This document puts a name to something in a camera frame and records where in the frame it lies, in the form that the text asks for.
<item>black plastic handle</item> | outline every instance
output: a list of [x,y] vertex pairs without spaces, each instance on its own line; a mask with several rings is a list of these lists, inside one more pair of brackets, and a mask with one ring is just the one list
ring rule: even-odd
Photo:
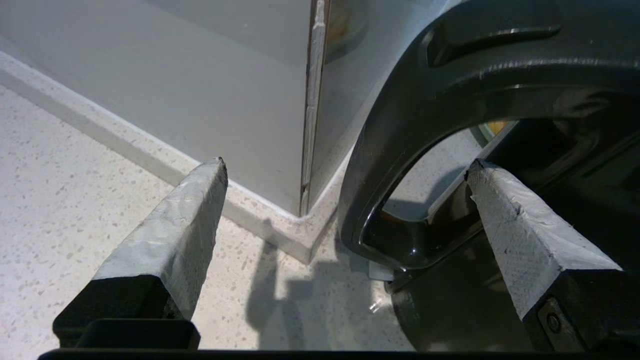
[[471,0],[434,21],[358,137],[338,208],[345,246],[393,268],[427,267],[427,223],[381,210],[407,171],[439,141],[484,122],[607,121],[607,97],[640,90],[638,19],[635,0]]

